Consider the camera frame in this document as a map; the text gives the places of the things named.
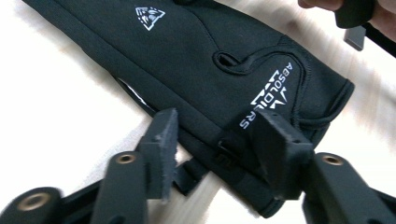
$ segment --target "black strap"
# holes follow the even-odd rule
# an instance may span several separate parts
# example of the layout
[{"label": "black strap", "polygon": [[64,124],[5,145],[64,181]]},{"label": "black strap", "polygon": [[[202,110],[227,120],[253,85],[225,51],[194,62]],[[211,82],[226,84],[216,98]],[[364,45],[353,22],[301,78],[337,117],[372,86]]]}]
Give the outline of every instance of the black strap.
[{"label": "black strap", "polygon": [[274,198],[273,192],[263,179],[243,169],[237,162],[233,162],[233,158],[228,158],[227,154],[216,151],[182,128],[179,130],[179,142],[189,149],[198,162],[224,180],[261,216],[271,217],[283,205],[284,201]]},{"label": "black strap", "polygon": [[174,186],[184,196],[198,186],[204,175],[209,173],[198,160],[191,159],[180,164],[175,170]]},{"label": "black strap", "polygon": [[396,43],[387,38],[373,27],[369,22],[365,23],[363,27],[366,29],[366,36],[373,40],[379,47],[384,49],[387,53],[396,58]]}]

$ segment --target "finger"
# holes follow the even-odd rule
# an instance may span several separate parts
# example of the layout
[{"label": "finger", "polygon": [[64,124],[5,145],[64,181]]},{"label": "finger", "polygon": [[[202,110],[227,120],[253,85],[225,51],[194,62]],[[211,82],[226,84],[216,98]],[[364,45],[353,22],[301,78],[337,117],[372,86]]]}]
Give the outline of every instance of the finger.
[{"label": "finger", "polygon": [[396,14],[384,9],[377,3],[370,23],[379,32],[396,42]]},{"label": "finger", "polygon": [[302,7],[302,8],[311,8],[311,7],[314,7],[314,6],[311,6],[311,5],[307,4],[307,3],[305,2],[305,0],[298,0],[298,5],[299,5],[300,7]]},{"label": "finger", "polygon": [[340,8],[344,0],[304,0],[309,6],[321,7],[330,11]]},{"label": "finger", "polygon": [[396,1],[395,0],[378,0],[379,5],[389,12],[396,14]]}]

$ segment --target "white surface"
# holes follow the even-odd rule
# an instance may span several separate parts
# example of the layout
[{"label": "white surface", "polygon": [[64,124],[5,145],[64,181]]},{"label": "white surface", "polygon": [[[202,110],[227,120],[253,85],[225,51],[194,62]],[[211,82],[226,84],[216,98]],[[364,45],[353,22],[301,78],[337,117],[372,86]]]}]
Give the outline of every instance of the white surface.
[{"label": "white surface", "polygon": [[[357,52],[333,14],[297,0],[222,2],[290,35],[356,84],[317,151],[348,159],[366,182],[396,196],[396,59],[366,39]],[[19,0],[0,1],[0,210],[26,190],[68,195],[100,179],[106,161],[132,150],[151,118],[107,71]],[[177,158],[189,156],[180,148]],[[252,214],[214,175],[189,198],[149,202],[150,223],[304,223],[301,202],[274,217]]]}]

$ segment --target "black glove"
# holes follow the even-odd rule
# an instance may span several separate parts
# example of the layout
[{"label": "black glove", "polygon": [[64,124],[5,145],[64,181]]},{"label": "black glove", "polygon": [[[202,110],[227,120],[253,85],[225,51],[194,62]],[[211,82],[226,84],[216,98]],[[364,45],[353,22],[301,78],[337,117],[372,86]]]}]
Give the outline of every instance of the black glove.
[{"label": "black glove", "polygon": [[287,36],[214,1],[24,1],[149,113],[175,107],[179,142],[264,217],[282,202],[250,150],[255,110],[275,110],[317,144],[353,91]]}]

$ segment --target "white logo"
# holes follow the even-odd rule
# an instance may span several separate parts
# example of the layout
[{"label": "white logo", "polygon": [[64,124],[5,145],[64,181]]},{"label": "white logo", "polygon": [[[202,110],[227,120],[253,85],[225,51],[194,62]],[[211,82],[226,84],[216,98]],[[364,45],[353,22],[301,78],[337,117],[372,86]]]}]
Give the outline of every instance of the white logo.
[{"label": "white logo", "polygon": [[250,103],[251,105],[254,105],[254,108],[239,123],[241,128],[246,129],[248,125],[256,118],[256,110],[264,108],[275,109],[277,105],[285,105],[288,102],[285,94],[287,90],[283,83],[290,75],[290,70],[292,69],[293,67],[291,63],[289,63],[282,70],[282,72],[279,72],[279,70],[274,72],[274,74],[265,84],[264,88]]},{"label": "white logo", "polygon": [[137,7],[136,14],[140,22],[150,31],[154,23],[165,15],[165,12],[154,7]]}]

